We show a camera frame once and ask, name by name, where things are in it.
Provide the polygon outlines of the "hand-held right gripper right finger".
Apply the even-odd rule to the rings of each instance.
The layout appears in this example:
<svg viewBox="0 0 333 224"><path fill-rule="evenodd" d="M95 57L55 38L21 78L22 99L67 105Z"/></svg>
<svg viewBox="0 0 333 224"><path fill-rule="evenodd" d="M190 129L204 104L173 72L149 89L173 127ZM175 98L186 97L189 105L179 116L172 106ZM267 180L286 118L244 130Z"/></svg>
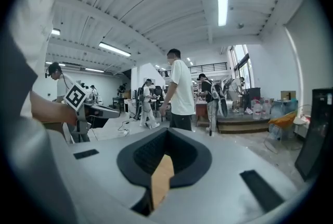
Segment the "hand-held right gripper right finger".
<svg viewBox="0 0 333 224"><path fill-rule="evenodd" d="M210 150L212 163L194 185L169 190L148 217L155 223L279 223L307 195L307 185L298 190L278 168L246 147L217 136L184 134ZM283 203L266 213L240 176L249 170L255 170Z"/></svg>

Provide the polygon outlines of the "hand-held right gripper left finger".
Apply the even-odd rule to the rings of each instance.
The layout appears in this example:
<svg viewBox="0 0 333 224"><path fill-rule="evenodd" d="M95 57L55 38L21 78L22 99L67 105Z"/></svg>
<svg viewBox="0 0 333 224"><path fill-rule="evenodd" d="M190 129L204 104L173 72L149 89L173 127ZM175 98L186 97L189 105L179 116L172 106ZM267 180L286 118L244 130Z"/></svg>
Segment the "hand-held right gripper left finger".
<svg viewBox="0 0 333 224"><path fill-rule="evenodd" d="M148 223L153 211L152 175L165 154L167 128L119 138L73 144L79 166L120 205Z"/></svg>

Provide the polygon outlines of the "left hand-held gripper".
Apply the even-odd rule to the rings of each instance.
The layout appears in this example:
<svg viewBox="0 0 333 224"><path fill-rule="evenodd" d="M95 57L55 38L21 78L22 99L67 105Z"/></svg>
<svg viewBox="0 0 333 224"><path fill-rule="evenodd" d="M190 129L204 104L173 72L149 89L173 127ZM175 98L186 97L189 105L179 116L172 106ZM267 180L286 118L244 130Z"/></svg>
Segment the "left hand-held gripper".
<svg viewBox="0 0 333 224"><path fill-rule="evenodd" d="M120 112L110 107L95 103L95 97L87 94L85 90L75 83L64 96L65 102L74 110L76 115L75 126L70 131L77 142L89 142L88 131L95 126L95 118L118 118Z"/></svg>

